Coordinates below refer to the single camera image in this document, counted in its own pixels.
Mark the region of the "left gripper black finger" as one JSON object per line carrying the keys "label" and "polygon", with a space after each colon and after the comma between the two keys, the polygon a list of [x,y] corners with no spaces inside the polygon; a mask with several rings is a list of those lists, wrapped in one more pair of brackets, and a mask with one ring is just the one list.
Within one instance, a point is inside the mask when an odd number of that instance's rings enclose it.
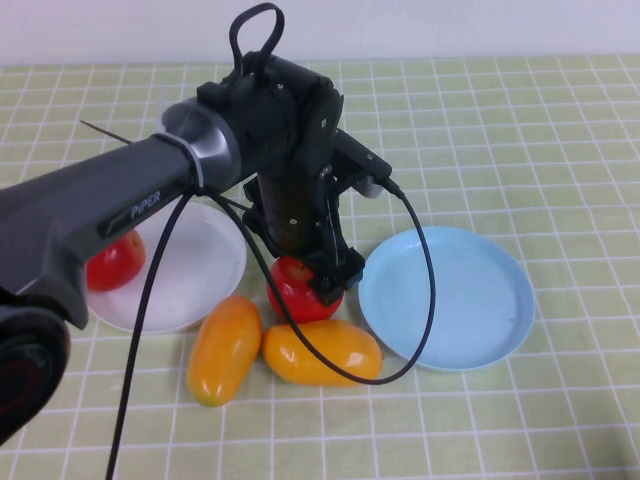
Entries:
{"label": "left gripper black finger", "polygon": [[309,281],[318,301],[328,307],[342,299],[344,288],[329,277],[313,277]]}

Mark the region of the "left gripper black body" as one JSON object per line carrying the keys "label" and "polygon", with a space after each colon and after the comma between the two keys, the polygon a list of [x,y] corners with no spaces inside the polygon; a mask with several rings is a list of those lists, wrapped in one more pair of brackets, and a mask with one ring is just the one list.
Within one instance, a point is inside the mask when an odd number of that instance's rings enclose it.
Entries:
{"label": "left gripper black body", "polygon": [[301,262],[319,290],[349,290],[362,279],[364,258],[343,237],[331,165],[259,173],[243,190],[251,203],[243,220],[272,256]]}

